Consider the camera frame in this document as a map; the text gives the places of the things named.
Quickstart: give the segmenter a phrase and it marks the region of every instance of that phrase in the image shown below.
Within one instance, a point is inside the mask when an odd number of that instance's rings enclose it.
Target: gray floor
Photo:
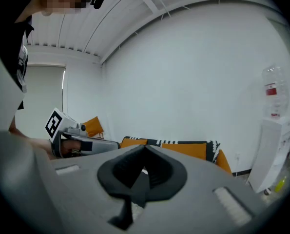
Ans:
[[[285,185],[283,186],[283,188],[281,189],[280,192],[276,193],[274,191],[276,185],[279,183],[280,180],[282,180],[284,177],[286,178],[286,182]],[[237,179],[243,180],[244,183],[247,181],[249,177],[249,174],[246,175],[241,175],[238,176]],[[277,199],[281,198],[283,195],[285,195],[285,193],[287,193],[290,189],[290,159],[287,158],[280,174],[278,175],[276,181],[273,183],[273,185],[271,186],[271,194],[270,195],[265,195],[264,192],[260,192],[260,196],[263,199],[263,201],[267,204],[270,205],[272,204],[274,201],[276,201]]]

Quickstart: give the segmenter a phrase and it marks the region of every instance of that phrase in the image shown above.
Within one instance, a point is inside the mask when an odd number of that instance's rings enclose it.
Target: power outlet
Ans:
[[[236,153],[236,154],[234,155],[234,159],[239,160],[239,159],[240,159],[240,153]]]

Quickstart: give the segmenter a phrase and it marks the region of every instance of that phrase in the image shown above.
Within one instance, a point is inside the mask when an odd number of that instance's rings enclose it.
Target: orange pillow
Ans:
[[[163,148],[206,160],[207,144],[162,144]]]
[[[133,146],[133,145],[146,145],[147,144],[147,139],[130,139],[130,138],[125,138],[122,142],[121,148],[125,148],[128,146]]]
[[[98,117],[95,117],[83,124],[86,126],[86,131],[88,132],[89,137],[93,137],[96,134],[102,133],[104,131]]]
[[[219,150],[218,152],[218,156],[217,156],[217,160],[216,160],[216,164],[222,168],[223,170],[225,170],[227,173],[231,174],[231,168],[229,167],[229,164],[227,162],[227,159],[223,153],[222,150]]]

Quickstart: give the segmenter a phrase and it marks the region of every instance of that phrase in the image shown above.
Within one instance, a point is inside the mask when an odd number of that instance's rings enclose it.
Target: white cabinet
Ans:
[[[276,180],[290,150],[290,118],[266,118],[258,154],[249,176],[256,193],[270,187]]]

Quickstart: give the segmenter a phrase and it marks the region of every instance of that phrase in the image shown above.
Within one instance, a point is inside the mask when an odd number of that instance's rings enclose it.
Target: hand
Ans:
[[[61,143],[61,153],[66,155],[72,152],[73,149],[80,150],[81,142],[76,140],[66,140]]]

